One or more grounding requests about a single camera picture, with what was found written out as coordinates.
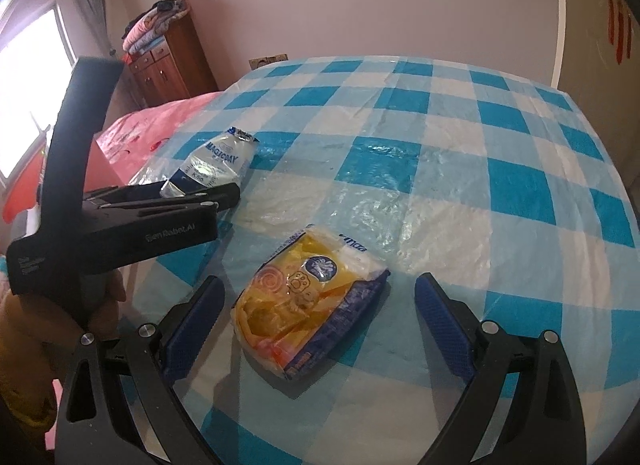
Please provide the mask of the left hand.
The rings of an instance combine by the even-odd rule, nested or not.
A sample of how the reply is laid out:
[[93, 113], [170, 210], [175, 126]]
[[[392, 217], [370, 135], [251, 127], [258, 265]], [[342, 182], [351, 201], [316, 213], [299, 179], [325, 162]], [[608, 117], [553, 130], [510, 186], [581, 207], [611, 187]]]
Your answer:
[[119, 303], [126, 300], [118, 270], [108, 274], [105, 292], [103, 303], [90, 315], [84, 329], [47, 298], [7, 292], [1, 301], [1, 340], [10, 348], [25, 349], [41, 343], [73, 348], [87, 332], [101, 339], [112, 338], [117, 331]]

